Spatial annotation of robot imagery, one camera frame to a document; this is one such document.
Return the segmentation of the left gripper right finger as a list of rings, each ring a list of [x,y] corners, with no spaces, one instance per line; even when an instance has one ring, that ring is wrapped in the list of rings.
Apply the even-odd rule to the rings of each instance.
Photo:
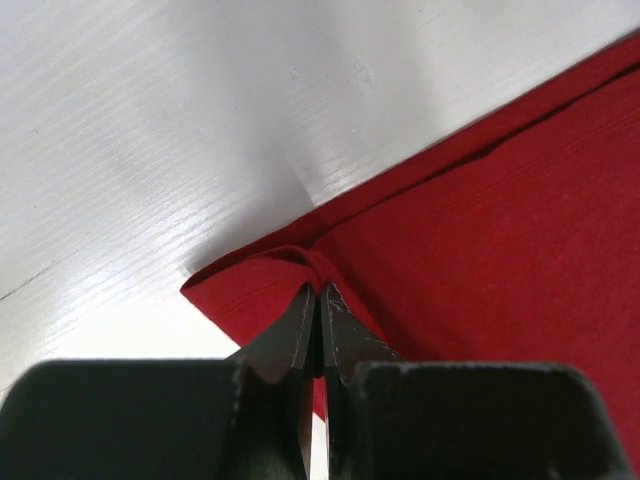
[[[333,479],[629,479],[593,385],[554,363],[408,362],[320,297]]]

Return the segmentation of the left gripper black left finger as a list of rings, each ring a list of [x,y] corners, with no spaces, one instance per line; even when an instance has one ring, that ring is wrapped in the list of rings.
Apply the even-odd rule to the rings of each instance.
[[[1,409],[5,479],[305,479],[313,317],[301,287],[225,360],[60,360]]]

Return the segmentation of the dark red t shirt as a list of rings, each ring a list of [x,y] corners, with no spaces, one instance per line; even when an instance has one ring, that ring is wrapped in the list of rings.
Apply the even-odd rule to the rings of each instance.
[[[632,34],[292,224],[183,296],[244,345],[334,283],[410,360],[553,361],[639,459],[639,37]]]

